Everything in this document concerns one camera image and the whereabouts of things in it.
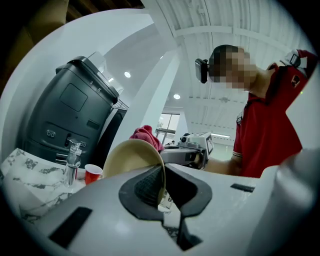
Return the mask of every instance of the red cup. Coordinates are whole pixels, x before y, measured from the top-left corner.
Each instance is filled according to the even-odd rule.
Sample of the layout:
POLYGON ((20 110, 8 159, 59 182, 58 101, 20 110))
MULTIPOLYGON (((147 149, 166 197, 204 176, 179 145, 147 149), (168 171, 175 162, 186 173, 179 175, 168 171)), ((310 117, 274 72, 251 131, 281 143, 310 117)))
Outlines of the red cup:
POLYGON ((102 169, 94 164, 86 164, 84 182, 86 185, 95 182, 102 174, 102 169))

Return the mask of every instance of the red polo shirt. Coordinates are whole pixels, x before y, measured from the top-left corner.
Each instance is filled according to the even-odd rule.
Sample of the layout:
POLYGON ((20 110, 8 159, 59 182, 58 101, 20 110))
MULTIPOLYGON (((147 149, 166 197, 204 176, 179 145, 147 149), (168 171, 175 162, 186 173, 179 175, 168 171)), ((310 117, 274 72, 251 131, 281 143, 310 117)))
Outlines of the red polo shirt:
MULTIPOLYGON (((317 64, 317 57, 305 50, 298 52, 301 58, 307 57, 306 74, 309 78, 317 64)), ((289 66, 285 67, 285 72, 276 82, 279 67, 273 64, 269 69, 275 69, 275 72, 266 97, 259 98, 249 93, 242 121, 236 125, 233 154, 242 157, 240 175, 245 177, 260 178, 265 168, 279 165, 302 149, 286 110, 308 79, 296 68, 289 66)))

